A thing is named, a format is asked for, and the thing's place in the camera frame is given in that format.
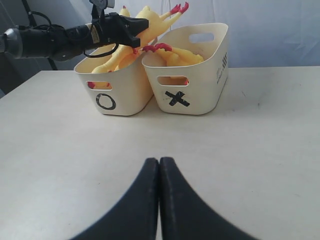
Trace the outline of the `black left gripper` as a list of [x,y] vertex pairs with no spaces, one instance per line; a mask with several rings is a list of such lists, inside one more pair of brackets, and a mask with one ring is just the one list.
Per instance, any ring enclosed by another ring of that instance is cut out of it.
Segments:
[[132,48],[141,46],[140,33],[149,28],[149,20],[133,18],[111,12],[99,17],[100,42],[105,45],[119,44]]

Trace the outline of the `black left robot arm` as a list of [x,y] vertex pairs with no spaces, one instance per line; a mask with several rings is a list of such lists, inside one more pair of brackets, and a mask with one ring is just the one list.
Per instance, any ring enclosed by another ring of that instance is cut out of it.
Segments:
[[15,59],[50,58],[64,62],[86,54],[88,50],[113,45],[112,50],[95,55],[95,58],[103,58],[113,54],[120,45],[140,47],[138,34],[148,28],[148,19],[127,17],[116,12],[72,28],[51,22],[36,27],[19,25],[1,34],[0,51]]

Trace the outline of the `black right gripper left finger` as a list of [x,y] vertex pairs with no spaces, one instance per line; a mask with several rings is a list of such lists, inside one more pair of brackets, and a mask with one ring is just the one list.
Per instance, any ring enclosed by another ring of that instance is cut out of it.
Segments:
[[118,202],[74,240],[154,240],[159,212],[159,162],[147,158]]

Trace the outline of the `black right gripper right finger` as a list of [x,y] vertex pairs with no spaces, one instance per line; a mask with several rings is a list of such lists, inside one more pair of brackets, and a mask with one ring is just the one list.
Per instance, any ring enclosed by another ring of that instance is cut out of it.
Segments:
[[187,182],[172,157],[159,161],[164,240],[255,240],[214,211]]

